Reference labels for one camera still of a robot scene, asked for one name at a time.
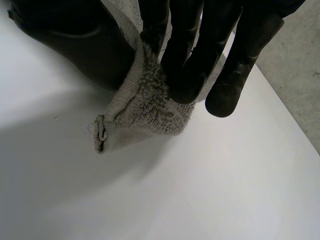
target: white table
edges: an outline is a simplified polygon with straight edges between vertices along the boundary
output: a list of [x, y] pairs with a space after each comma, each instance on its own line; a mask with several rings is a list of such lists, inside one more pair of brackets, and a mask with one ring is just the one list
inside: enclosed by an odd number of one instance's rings
[[320, 157], [257, 67], [232, 116], [98, 155], [109, 98], [0, 8], [0, 239], [320, 239]]

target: gray towel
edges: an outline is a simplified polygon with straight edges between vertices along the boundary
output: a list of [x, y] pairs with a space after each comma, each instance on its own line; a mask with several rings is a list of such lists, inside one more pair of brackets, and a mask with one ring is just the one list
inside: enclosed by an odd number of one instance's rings
[[[190, 119], [195, 102], [182, 105], [168, 97], [168, 87], [159, 62], [139, 36], [142, 20], [138, 0], [102, 0], [102, 2], [114, 16], [125, 38], [135, 50], [135, 58], [122, 86], [107, 106], [105, 114], [97, 116], [94, 122], [95, 150], [102, 154], [155, 136], [180, 134]], [[163, 50], [170, 35], [171, 26], [168, 27]], [[225, 58], [221, 57], [198, 101], [206, 97], [224, 61]]]

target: gray floor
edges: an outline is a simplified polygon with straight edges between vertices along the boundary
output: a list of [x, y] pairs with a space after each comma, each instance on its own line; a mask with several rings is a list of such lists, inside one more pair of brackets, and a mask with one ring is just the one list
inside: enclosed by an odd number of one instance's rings
[[307, 0], [285, 18], [257, 65], [320, 153], [319, 0]]

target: finger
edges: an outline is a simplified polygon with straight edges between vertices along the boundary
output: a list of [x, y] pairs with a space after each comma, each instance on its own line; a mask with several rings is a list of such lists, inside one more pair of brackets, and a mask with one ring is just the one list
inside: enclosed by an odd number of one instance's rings
[[183, 67], [190, 55], [203, 3], [203, 0], [170, 0], [172, 33], [161, 60], [168, 79]]
[[205, 101], [209, 113], [225, 118], [234, 112], [261, 51], [283, 24], [278, 14], [266, 12], [265, 7], [248, 10], [244, 6], [231, 51]]
[[241, 12], [242, 7], [234, 0], [205, 0], [197, 45], [169, 86], [175, 102], [190, 104], [196, 100]]
[[169, 0], [139, 0], [139, 8], [143, 21], [140, 37], [158, 57], [166, 36]]

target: gloved finger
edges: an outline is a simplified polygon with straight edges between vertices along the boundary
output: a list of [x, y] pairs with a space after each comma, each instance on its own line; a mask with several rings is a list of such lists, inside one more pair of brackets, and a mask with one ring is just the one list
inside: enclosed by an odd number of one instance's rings
[[190, 55], [203, 4], [204, 0], [170, 0], [172, 33], [161, 60], [168, 85]]
[[234, 0], [205, 0], [199, 39], [192, 55], [169, 85], [170, 97], [190, 104], [216, 66], [232, 29], [242, 12]]
[[139, 0], [143, 21], [141, 39], [158, 57], [164, 43], [169, 18], [169, 0]]

